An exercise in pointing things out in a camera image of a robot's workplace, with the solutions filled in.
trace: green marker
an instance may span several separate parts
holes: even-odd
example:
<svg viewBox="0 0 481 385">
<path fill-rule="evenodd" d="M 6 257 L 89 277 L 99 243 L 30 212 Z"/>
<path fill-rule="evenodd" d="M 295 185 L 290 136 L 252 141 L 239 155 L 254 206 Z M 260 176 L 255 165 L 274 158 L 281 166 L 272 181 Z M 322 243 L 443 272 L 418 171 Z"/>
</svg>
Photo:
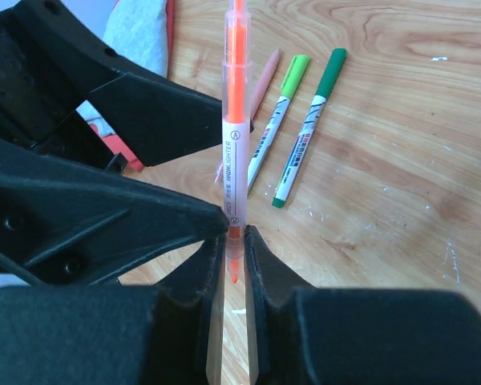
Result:
<svg viewBox="0 0 481 385">
<path fill-rule="evenodd" d="M 264 134 L 262 135 L 262 139 L 260 139 L 257 150 L 249 162 L 248 191 L 251 190 L 251 187 L 253 186 L 253 182 L 257 177 L 265 155 L 267 155 L 267 151 L 273 143 L 274 136 L 276 135 L 281 121 L 287 112 L 287 108 L 290 105 L 290 100 L 292 100 L 294 97 L 297 87 L 299 86 L 299 83 L 301 82 L 309 63 L 310 57 L 308 55 L 294 56 L 292 62 L 290 62 L 287 74 L 283 78 L 283 83 L 281 84 L 280 99 L 278 99 L 278 103 L 274 108 L 273 115 L 265 127 Z"/>
<path fill-rule="evenodd" d="M 287 160 L 287 165 L 283 170 L 280 183 L 274 194 L 274 207 L 281 209 L 284 206 L 287 197 L 289 197 L 290 189 L 297 176 L 297 171 L 299 171 L 306 149 L 312 139 L 313 130 L 315 130 L 319 116 L 321 116 L 321 112 L 326 104 L 326 100 L 331 95 L 331 91 L 337 82 L 342 66 L 346 61 L 346 57 L 347 51 L 344 48 L 335 48 L 329 58 L 328 66 L 322 75 L 319 87 L 317 87 L 317 91 L 313 97 L 312 105 L 310 106 L 305 122 L 297 135 L 296 143 L 290 153 L 289 160 Z"/>
</svg>

